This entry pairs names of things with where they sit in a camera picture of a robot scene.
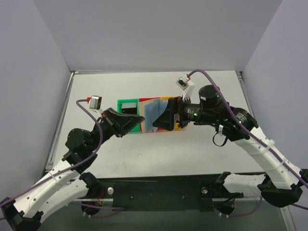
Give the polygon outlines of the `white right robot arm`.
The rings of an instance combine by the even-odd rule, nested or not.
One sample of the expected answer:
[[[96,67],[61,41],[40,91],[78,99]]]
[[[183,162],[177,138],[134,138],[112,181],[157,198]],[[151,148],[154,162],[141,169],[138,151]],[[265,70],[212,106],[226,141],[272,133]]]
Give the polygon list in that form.
[[[199,104],[182,97],[170,98],[153,126],[168,131],[174,129],[175,123],[180,128],[190,122],[198,126],[212,126],[216,134],[241,147],[264,170],[258,175],[223,172],[214,183],[205,187],[210,196],[261,196],[276,207],[298,202],[303,193],[301,187],[308,181],[308,171],[289,162],[246,110],[227,109],[212,85],[200,88],[198,94]]]

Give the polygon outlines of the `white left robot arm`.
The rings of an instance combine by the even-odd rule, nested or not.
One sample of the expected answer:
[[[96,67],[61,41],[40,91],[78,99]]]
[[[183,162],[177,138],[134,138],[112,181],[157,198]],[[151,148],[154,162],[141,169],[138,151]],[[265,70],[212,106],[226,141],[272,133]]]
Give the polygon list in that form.
[[[112,136],[125,136],[144,117],[120,114],[112,108],[99,113],[92,131],[74,128],[69,132],[65,143],[68,152],[33,189],[2,201],[3,216],[14,231],[36,231],[58,209],[80,197],[94,198],[102,190],[99,180],[86,169],[104,142]]]

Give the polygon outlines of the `cards in green bin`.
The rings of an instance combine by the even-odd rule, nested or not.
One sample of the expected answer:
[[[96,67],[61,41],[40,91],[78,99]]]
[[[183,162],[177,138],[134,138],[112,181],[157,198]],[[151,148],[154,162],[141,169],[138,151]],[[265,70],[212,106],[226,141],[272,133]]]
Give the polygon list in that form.
[[[137,103],[122,103],[120,106],[121,113],[137,115]]]

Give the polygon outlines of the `yellow plastic bin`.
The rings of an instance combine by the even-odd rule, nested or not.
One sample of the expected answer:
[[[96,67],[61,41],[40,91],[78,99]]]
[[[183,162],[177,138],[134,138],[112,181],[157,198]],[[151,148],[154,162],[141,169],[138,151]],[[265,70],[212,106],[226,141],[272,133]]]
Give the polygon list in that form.
[[[161,129],[173,131],[186,126],[183,123],[183,105],[184,101],[181,96],[167,99],[166,108],[159,117]]]

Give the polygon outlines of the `green plastic bin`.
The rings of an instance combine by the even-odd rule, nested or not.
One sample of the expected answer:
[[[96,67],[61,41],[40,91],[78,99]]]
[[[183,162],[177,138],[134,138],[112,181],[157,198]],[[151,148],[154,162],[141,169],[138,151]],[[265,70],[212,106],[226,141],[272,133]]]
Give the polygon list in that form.
[[[139,115],[139,99],[117,100],[117,111],[122,114]]]

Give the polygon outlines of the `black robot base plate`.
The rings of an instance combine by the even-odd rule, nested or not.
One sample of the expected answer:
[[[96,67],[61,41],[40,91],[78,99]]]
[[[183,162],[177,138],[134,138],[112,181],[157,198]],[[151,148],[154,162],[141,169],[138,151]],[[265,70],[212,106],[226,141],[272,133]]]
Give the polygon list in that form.
[[[226,173],[209,175],[100,178],[100,188],[81,197],[86,202],[101,198],[125,211],[212,211],[213,199],[234,194],[222,185]]]

